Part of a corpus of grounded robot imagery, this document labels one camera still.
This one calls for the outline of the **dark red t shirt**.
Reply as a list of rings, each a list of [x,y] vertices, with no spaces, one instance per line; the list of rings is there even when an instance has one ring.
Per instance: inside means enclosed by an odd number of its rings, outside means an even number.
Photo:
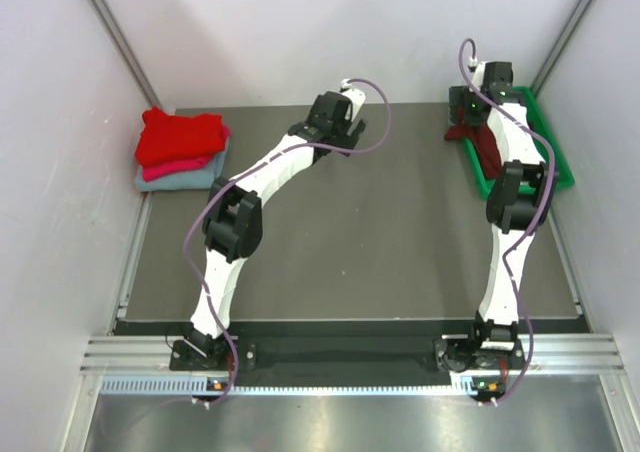
[[[496,179],[502,169],[502,160],[496,139],[486,124],[471,126],[457,123],[451,125],[444,135],[446,141],[467,140],[475,152],[482,176]]]

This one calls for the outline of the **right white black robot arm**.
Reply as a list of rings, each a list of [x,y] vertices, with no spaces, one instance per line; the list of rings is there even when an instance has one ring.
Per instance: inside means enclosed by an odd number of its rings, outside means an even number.
[[[527,123],[526,101],[513,87],[508,62],[470,58],[470,82],[449,90],[448,141],[472,144],[482,177],[493,185],[486,200],[492,254],[485,294],[469,337],[447,339],[437,353],[442,368],[503,367],[520,355],[520,287],[528,250],[545,219],[556,174],[550,156],[537,149]]]

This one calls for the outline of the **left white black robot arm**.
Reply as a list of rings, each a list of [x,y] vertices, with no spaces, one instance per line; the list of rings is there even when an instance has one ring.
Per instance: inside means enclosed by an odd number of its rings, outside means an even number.
[[[233,364],[230,306],[240,272],[263,237],[263,206],[297,174],[333,150],[347,155],[366,124],[356,117],[364,92],[345,88],[319,95],[302,122],[250,170],[217,178],[201,216],[205,267],[194,266],[201,292],[192,328],[174,343],[173,370],[222,370]]]

